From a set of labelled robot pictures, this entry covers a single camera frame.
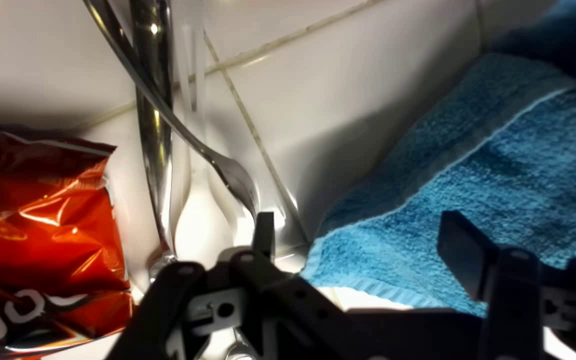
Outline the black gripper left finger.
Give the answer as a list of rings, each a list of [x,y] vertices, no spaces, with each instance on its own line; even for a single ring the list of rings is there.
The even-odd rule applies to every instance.
[[[273,214],[271,212],[259,212],[255,217],[251,248],[264,254],[265,259],[273,254]]]

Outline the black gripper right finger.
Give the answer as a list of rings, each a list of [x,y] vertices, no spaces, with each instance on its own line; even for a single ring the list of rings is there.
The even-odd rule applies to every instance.
[[[494,268],[500,248],[461,212],[445,210],[439,217],[435,250],[465,295],[484,301],[488,272]]]

